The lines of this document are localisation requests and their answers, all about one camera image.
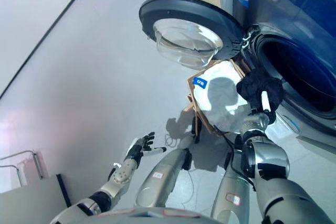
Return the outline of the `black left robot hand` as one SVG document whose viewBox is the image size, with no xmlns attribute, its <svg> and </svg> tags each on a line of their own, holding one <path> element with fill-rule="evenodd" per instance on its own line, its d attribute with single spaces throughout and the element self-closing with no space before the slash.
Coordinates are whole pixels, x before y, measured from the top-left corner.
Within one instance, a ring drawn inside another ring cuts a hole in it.
<svg viewBox="0 0 336 224">
<path fill-rule="evenodd" d="M 140 163 L 144 156 L 152 156 L 166 152 L 166 147 L 153 147 L 155 133 L 150 132 L 142 138 L 136 138 L 135 142 L 129 148 L 125 159 L 133 159 Z"/>
</svg>

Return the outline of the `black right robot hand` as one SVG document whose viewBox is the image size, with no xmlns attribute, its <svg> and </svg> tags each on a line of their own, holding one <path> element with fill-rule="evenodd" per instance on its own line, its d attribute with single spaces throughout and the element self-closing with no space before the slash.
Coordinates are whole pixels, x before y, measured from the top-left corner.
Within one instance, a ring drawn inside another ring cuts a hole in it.
<svg viewBox="0 0 336 224">
<path fill-rule="evenodd" d="M 250 107 L 251 107 L 251 115 L 258 113 L 273 113 L 276 111 L 276 108 L 272 106 L 268 92 L 261 91 L 253 94 L 250 98 Z"/>
</svg>

